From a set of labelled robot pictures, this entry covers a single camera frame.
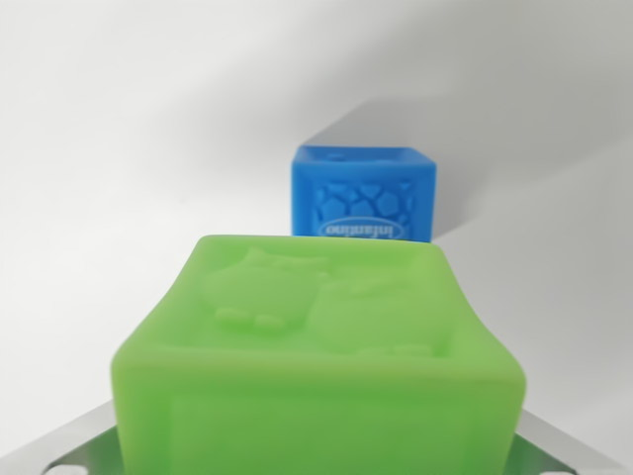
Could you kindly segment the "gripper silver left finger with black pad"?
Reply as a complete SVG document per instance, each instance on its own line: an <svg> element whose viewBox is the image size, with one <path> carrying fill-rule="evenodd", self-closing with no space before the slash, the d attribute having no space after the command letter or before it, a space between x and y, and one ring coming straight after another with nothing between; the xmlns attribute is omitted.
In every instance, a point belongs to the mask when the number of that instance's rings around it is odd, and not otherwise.
<svg viewBox="0 0 633 475"><path fill-rule="evenodd" d="M113 403L1 458L2 474L123 474Z"/></svg>

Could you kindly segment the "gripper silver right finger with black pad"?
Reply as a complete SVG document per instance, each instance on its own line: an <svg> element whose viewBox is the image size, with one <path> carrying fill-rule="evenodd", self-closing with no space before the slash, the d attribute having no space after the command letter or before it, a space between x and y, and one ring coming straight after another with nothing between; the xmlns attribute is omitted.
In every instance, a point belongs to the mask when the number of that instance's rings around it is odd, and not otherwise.
<svg viewBox="0 0 633 475"><path fill-rule="evenodd" d="M631 474L630 469L523 411L511 448L512 474Z"/></svg>

